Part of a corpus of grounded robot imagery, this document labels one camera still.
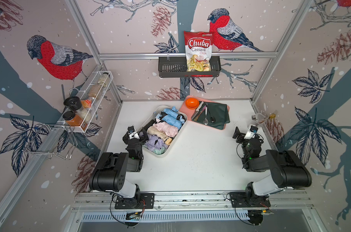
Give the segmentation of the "cream plastic storage box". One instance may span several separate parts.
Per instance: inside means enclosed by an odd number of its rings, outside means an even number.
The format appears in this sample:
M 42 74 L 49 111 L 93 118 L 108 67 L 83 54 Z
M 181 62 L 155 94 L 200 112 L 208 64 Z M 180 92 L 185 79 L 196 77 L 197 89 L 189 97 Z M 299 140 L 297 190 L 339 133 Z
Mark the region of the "cream plastic storage box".
M 140 129 L 143 128 L 143 126 L 144 126 L 146 123 L 148 123 L 150 120 L 152 120 L 152 119 L 155 120 L 155 123 L 164 122 L 164 121 L 160 121 L 159 119 L 156 119 L 156 116 L 157 116 L 157 114 L 167 115 L 167 114 L 164 113 L 164 111 L 163 111 L 165 108 L 172 108 L 172 107 L 167 106 L 167 105 L 161 105 L 161 106 L 157 107 L 157 108 L 155 109 L 155 111 L 152 113 L 152 115 L 142 124 L 142 126 L 140 127 Z M 182 128 L 178 131 L 177 136 L 172 138 L 173 141 L 172 141 L 172 143 L 171 143 L 170 145 L 168 145 L 167 151 L 166 151 L 164 154 L 162 154 L 162 155 L 156 155 L 156 154 L 152 153 L 151 151 L 149 151 L 148 149 L 146 149 L 146 148 L 143 147 L 144 150 L 150 152 L 152 155 L 154 155 L 154 156 L 156 156 L 156 157 L 158 157 L 158 158 L 163 158 L 163 157 L 165 157 L 165 156 L 167 156 L 167 155 L 169 154 L 170 150 L 174 147 L 174 144 L 176 143 L 177 139 L 180 137 L 180 134 L 181 134 L 181 132 L 183 131 L 183 128 L 186 126 L 187 121 L 188 121 L 188 117 L 186 116 L 186 114 L 184 114 L 183 112 L 180 112 L 180 111 L 178 111 L 178 113 L 179 113 L 179 114 L 182 114 L 182 115 L 185 117 L 186 121 L 183 123 Z

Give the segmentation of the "pink umbrella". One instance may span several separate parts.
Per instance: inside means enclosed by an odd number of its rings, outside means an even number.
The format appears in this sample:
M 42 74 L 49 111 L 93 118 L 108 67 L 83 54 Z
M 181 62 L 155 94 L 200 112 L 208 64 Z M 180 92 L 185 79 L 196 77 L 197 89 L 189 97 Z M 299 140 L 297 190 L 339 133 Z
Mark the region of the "pink umbrella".
M 156 128 L 158 131 L 165 133 L 168 137 L 172 138 L 176 137 L 179 131 L 177 127 L 169 125 L 166 122 L 154 123 L 153 127 Z

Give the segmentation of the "light blue umbrella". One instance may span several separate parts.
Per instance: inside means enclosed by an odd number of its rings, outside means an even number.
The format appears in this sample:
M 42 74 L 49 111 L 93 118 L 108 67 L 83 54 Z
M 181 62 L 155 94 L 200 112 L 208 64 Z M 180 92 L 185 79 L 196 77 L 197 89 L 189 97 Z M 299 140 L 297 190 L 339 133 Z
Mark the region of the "light blue umbrella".
M 170 115 L 157 114 L 156 119 L 159 119 L 160 121 L 164 121 L 164 122 L 168 123 L 169 125 L 178 128 L 179 130 L 183 126 L 181 121 L 177 120 L 176 118 L 174 118 Z
M 182 123 L 184 123 L 186 121 L 185 117 L 182 114 L 178 113 L 178 110 L 175 106 L 173 106 L 172 108 L 165 108 L 163 111 L 167 115 L 172 116 L 173 118 L 181 121 Z

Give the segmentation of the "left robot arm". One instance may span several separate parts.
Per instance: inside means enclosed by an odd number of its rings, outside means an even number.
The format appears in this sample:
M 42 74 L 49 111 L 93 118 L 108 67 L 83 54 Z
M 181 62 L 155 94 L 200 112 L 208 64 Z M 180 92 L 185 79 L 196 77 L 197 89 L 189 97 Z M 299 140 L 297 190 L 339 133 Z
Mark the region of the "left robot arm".
M 126 180 L 126 173 L 141 171 L 144 161 L 143 145 L 147 140 L 148 135 L 144 128 L 137 131 L 134 126 L 129 126 L 123 136 L 123 141 L 127 145 L 126 152 L 101 154 L 89 178 L 89 188 L 114 193 L 117 196 L 117 206 L 120 204 L 129 208 L 146 206 L 139 186 Z

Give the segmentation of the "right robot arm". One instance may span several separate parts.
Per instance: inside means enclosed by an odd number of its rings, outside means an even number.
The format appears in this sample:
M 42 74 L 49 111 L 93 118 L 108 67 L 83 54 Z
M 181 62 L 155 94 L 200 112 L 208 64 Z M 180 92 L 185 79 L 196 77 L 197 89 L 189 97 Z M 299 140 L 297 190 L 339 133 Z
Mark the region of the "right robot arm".
M 246 133 L 240 132 L 236 127 L 232 136 L 241 146 L 243 153 L 238 157 L 244 170 L 255 173 L 270 172 L 269 176 L 247 185 L 244 199 L 260 200 L 285 189 L 311 186 L 311 174 L 295 152 L 268 149 L 265 155 L 261 155 L 264 139 L 257 132 L 258 127 L 254 125 Z

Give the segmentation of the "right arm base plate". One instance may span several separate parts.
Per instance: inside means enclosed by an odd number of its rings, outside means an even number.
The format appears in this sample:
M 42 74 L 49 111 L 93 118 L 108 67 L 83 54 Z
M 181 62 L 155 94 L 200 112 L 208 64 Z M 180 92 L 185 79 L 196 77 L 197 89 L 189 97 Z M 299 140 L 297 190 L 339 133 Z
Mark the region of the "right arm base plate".
M 248 197 L 245 192 L 229 192 L 227 199 L 230 200 L 233 208 L 270 208 L 269 197 L 256 196 Z

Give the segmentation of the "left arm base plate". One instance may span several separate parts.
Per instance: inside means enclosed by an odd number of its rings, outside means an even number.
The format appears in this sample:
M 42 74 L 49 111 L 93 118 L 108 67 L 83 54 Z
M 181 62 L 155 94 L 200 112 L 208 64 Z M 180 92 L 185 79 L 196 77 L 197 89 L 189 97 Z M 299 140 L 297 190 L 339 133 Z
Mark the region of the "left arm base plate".
M 134 198 L 117 196 L 114 200 L 115 209 L 153 209 L 155 201 L 154 193 L 138 193 Z

